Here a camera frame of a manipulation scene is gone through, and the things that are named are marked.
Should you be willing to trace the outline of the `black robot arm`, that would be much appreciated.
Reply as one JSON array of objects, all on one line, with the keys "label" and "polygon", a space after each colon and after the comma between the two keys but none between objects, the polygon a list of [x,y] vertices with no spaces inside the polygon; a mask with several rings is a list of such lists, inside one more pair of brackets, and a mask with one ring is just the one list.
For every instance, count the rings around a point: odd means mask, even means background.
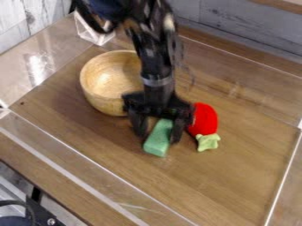
[{"label": "black robot arm", "polygon": [[174,10],[167,0],[74,0],[88,27],[98,34],[123,28],[140,60],[144,89],[123,94],[124,111],[136,136],[144,137],[147,119],[173,121],[175,144],[193,123],[194,107],[177,94],[177,60],[183,57]]}]

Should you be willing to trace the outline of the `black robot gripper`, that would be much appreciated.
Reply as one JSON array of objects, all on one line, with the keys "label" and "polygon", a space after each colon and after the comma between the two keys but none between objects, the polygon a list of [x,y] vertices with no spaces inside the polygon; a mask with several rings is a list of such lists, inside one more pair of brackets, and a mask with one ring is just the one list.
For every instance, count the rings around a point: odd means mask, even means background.
[{"label": "black robot gripper", "polygon": [[170,143],[175,144],[182,139],[186,129],[186,120],[193,119],[193,105],[182,100],[175,91],[175,78],[169,76],[163,79],[142,78],[144,90],[124,93],[123,110],[132,110],[136,114],[130,115],[130,122],[135,135],[144,138],[147,135],[148,118],[162,117],[175,120],[170,135]]}]

